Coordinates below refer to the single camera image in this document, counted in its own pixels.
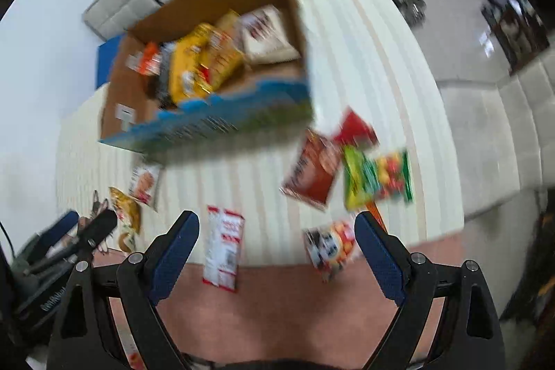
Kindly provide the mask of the golden crinkled snack bag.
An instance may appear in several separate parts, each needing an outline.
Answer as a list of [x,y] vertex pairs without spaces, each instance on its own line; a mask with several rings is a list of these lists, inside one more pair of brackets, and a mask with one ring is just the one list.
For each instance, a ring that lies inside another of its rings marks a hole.
[[129,255],[137,250],[136,241],[141,232],[140,206],[134,198],[115,187],[110,187],[109,193],[119,219],[119,249]]

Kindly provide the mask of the orange panda snack bag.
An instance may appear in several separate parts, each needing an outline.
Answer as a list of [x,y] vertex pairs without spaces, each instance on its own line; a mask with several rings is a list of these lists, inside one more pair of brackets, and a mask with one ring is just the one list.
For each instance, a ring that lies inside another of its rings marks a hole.
[[312,266],[329,282],[361,256],[355,235],[355,220],[334,221],[303,230],[304,248]]

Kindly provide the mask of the yellow egg snack bag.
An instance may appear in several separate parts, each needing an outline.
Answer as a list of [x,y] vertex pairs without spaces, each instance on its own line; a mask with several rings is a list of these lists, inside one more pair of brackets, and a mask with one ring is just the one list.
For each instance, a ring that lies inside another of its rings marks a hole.
[[229,10],[215,24],[200,54],[199,68],[209,93],[217,91],[243,64],[242,22]]

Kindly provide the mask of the yellow snack packet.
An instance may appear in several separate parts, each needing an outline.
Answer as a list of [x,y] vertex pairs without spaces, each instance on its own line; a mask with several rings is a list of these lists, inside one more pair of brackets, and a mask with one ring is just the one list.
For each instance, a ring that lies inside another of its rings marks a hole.
[[175,43],[168,80],[168,91],[175,105],[192,98],[206,98],[212,93],[200,68],[200,58],[213,30],[210,24],[199,24]]

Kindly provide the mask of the small white red snack packet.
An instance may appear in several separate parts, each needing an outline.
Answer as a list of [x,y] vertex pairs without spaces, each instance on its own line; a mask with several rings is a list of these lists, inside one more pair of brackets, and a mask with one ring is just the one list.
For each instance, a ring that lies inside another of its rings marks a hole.
[[140,162],[132,172],[128,195],[139,203],[155,208],[161,171],[160,163]]

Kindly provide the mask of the white red spicy strip packet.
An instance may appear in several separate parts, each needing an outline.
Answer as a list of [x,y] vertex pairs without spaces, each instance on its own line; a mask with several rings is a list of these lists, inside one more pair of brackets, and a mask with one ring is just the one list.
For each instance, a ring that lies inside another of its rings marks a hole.
[[209,231],[205,247],[205,284],[235,292],[245,218],[228,209],[208,207]]

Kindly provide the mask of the green yellow candy bag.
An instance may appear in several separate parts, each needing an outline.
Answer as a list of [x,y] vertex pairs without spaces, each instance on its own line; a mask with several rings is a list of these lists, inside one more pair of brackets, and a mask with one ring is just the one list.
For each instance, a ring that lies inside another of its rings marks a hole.
[[344,205],[353,211],[368,203],[413,200],[410,165],[405,149],[370,159],[354,146],[343,148]]

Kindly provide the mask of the blue green cardboard box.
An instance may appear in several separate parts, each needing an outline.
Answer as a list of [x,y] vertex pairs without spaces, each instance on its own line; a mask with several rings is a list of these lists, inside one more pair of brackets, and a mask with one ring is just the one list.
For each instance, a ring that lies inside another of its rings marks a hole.
[[121,39],[99,139],[152,152],[311,113],[297,0],[172,0]]

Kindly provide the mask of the dark red biscuit packet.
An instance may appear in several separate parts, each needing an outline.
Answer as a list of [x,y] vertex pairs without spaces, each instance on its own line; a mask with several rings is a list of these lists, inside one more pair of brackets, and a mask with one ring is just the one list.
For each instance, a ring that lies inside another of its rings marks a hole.
[[280,191],[319,210],[325,210],[341,163],[341,148],[329,138],[306,129],[296,163]]

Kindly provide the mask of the beige sofa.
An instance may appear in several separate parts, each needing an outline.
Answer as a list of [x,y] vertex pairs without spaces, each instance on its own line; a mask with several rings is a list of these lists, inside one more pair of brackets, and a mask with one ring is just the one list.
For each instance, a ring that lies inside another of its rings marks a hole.
[[465,256],[479,263],[503,312],[554,186],[554,50],[496,83],[438,87],[458,161]]

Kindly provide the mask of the grey tufted ottoman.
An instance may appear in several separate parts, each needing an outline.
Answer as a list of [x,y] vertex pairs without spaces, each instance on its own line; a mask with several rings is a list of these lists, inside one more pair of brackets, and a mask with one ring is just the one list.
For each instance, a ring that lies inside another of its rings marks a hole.
[[84,24],[101,40],[124,34],[161,8],[161,0],[94,0],[84,11]]

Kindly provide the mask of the cream Franzzi cookie packet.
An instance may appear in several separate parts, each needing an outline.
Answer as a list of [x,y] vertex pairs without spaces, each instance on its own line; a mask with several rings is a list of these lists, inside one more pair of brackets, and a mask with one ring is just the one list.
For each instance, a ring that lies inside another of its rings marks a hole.
[[272,5],[241,16],[245,60],[249,65],[271,65],[300,58],[289,41],[280,11]]

